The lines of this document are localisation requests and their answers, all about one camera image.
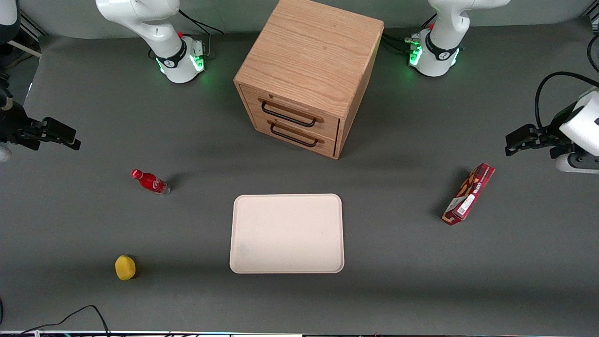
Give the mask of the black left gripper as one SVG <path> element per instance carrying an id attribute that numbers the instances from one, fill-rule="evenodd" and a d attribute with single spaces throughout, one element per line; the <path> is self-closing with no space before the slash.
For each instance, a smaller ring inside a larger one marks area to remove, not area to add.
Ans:
<path id="1" fill-rule="evenodd" d="M 538 128 L 541 130 L 541 142 L 548 143 L 551 158 L 558 158 L 560 155 L 570 154 L 576 151 L 576 146 L 560 131 L 560 126 L 563 125 L 571 116 L 575 109 L 575 104 L 568 105 L 553 117 L 552 121 L 546 125 L 538 123 Z M 505 136 L 505 155 L 512 156 L 520 151 L 527 149 L 537 149 L 541 143 L 539 142 L 539 130 L 533 124 L 525 124 Z"/>

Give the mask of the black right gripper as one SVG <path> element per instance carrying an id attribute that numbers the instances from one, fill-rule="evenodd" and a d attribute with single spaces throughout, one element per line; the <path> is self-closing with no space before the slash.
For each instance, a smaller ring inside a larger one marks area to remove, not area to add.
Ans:
<path id="1" fill-rule="evenodd" d="M 76 130 L 62 122 L 46 117 L 42 122 L 28 117 L 24 108 L 14 101 L 6 101 L 0 111 L 0 142 L 21 145 L 38 151 L 42 141 L 53 142 L 79 151 L 81 141 Z"/>

